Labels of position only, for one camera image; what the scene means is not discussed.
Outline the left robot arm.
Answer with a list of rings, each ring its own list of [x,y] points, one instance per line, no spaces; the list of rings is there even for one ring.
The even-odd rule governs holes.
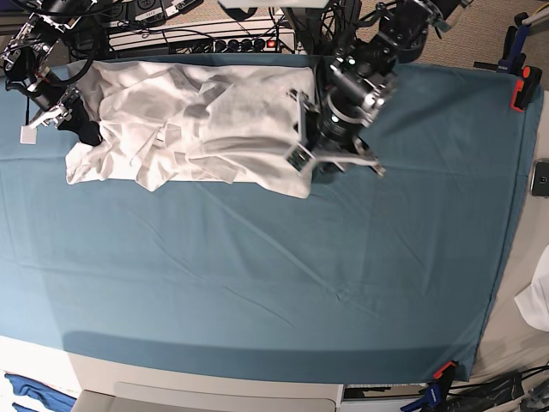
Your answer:
[[[328,83],[315,86],[315,98],[288,91],[297,106],[299,141],[286,153],[287,163],[305,175],[345,172],[350,166],[370,168],[383,176],[384,167],[359,137],[372,125],[395,91],[398,63],[411,63],[422,53],[429,29],[448,32],[467,1],[391,1],[378,3],[360,27],[378,26],[367,42],[350,28],[329,66]]]

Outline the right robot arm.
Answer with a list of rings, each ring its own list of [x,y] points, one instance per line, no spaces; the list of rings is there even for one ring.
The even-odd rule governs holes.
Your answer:
[[[25,118],[20,143],[35,144],[38,127],[50,124],[76,134],[85,145],[96,147],[102,143],[100,127],[88,116],[76,87],[91,68],[100,40],[94,38],[85,64],[68,79],[59,78],[46,64],[54,46],[82,18],[91,17],[92,29],[100,30],[94,17],[99,11],[97,4],[96,1],[38,1],[28,8],[27,21],[1,52],[5,89],[19,92],[28,104],[38,107],[33,118]]]

